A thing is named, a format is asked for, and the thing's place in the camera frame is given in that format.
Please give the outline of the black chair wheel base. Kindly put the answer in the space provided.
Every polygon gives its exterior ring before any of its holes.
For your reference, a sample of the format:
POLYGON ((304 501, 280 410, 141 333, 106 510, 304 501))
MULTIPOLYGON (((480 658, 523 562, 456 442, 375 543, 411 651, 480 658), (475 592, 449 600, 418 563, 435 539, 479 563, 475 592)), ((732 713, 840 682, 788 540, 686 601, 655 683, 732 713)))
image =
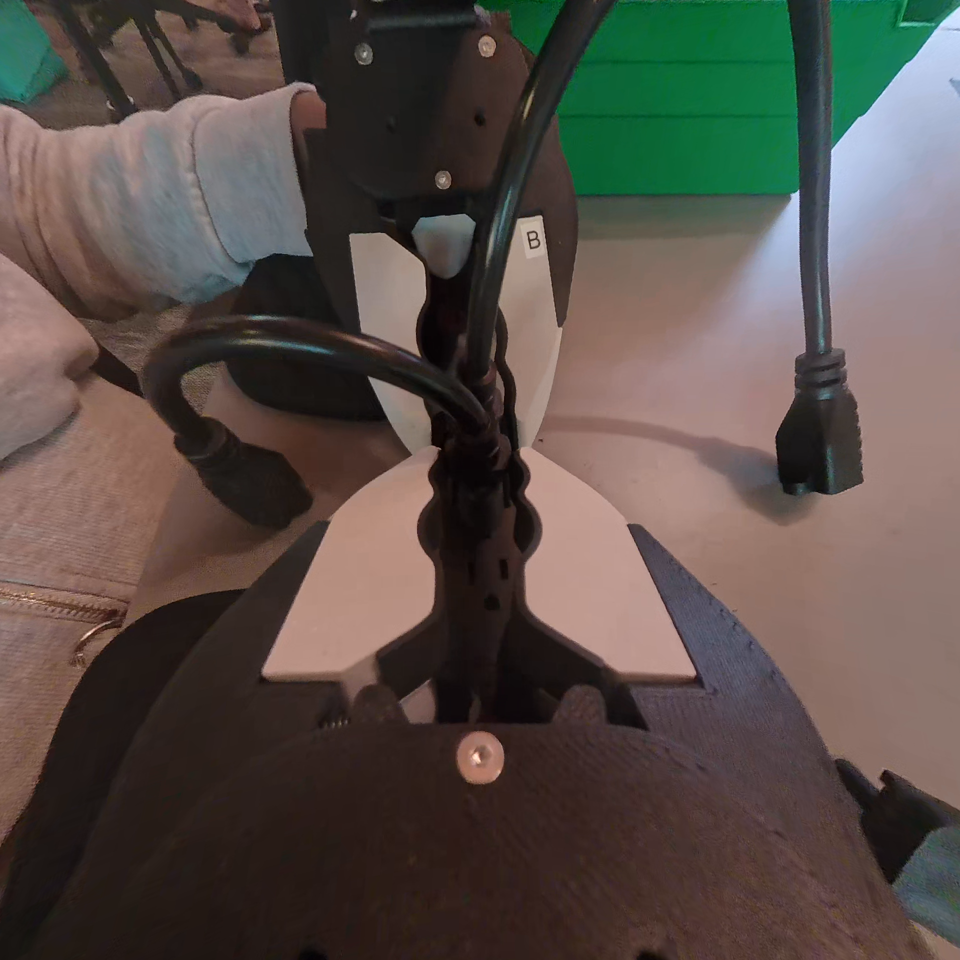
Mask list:
POLYGON ((238 55, 249 52, 253 39, 273 28, 269 2, 253 1, 49 1, 44 2, 55 21, 72 44, 81 74, 98 87, 105 99, 112 123, 118 123, 138 112, 103 51, 114 43, 114 36, 131 23, 146 47, 150 59, 174 99, 183 92, 174 79, 174 66, 189 92, 204 89, 195 70, 186 66, 159 22, 159 13, 180 19, 190 32, 201 22, 212 23, 227 35, 238 55))

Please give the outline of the person's left hand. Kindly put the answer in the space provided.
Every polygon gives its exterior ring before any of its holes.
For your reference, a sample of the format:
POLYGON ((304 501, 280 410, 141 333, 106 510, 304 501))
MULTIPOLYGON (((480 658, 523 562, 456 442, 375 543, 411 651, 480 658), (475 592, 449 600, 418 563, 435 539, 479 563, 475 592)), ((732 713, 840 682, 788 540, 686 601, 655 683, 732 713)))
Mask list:
POLYGON ((299 161, 306 160, 306 135, 327 126, 327 106, 315 89, 298 91, 290 103, 290 125, 294 150, 299 161))

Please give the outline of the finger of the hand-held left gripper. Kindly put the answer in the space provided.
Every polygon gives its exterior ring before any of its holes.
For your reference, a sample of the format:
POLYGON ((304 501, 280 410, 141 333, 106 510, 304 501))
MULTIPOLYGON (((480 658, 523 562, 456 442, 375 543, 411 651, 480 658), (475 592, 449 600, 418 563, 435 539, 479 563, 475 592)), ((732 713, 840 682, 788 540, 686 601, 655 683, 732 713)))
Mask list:
MULTIPOLYGON (((359 326, 363 334, 419 355, 420 322, 427 298, 424 262, 386 233, 349 236, 359 326)), ((431 445, 426 402, 399 387, 369 384, 397 438, 410 454, 431 445)))
POLYGON ((561 349, 547 232, 542 214, 517 220, 499 295, 507 326, 505 359, 515 388, 519 445, 530 447, 544 418, 561 349))

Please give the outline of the person's left forearm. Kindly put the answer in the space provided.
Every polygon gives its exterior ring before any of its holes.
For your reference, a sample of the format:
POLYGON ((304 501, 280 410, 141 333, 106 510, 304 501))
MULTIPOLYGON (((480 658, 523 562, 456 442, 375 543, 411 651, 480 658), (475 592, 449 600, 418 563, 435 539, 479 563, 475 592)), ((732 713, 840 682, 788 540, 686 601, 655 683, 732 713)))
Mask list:
POLYGON ((199 95, 112 126, 2 106, 2 300, 37 284, 78 317, 203 304, 276 255, 306 257, 294 83, 199 95))

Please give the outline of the teal bag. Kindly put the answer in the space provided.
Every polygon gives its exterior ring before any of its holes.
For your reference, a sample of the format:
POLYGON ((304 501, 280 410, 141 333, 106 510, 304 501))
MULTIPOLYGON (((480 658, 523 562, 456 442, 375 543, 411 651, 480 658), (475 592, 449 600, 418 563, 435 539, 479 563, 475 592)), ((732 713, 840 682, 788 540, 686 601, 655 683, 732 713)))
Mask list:
POLYGON ((68 68, 25 2, 1 2, 1 100, 27 105, 67 78, 68 68))

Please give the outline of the black round fabric pad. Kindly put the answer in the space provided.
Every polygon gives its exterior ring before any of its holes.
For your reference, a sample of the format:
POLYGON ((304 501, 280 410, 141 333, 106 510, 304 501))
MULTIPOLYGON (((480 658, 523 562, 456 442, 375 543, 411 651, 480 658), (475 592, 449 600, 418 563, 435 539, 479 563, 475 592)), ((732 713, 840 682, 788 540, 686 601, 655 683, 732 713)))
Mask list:
POLYGON ((139 727, 202 636, 244 593, 199 594, 121 630, 75 688, 11 839, 2 891, 1 957, 25 957, 81 862, 139 727))

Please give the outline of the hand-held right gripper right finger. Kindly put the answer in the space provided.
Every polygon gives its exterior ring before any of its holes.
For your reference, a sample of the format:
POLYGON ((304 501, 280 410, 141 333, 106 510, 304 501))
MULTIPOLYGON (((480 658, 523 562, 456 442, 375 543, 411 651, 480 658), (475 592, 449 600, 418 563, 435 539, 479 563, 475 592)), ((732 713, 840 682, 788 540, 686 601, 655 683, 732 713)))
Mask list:
POLYGON ((683 686, 697 670, 624 516, 531 447, 517 454, 510 611, 510 714, 546 714, 575 687, 608 721, 641 721, 641 683, 683 686))

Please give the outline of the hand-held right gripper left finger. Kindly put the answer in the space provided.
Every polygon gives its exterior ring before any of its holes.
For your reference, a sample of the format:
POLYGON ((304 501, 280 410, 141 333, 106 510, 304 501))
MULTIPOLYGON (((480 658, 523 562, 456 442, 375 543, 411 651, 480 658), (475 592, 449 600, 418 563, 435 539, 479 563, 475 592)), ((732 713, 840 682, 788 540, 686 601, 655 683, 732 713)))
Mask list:
POLYGON ((330 518, 261 669, 268 682, 332 682, 348 702, 380 683, 381 648, 435 602, 418 524, 434 489, 426 447, 362 486, 330 518))

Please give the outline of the green plastic bin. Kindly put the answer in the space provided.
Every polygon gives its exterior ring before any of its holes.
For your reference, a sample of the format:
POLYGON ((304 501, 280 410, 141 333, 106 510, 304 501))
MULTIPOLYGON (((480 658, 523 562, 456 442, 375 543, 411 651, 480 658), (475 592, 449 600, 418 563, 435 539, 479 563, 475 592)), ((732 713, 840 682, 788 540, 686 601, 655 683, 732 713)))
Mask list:
MULTIPOLYGON (((836 145, 958 2, 830 5, 836 145)), ((793 194, 787 3, 616 2, 557 114, 579 196, 793 194)))

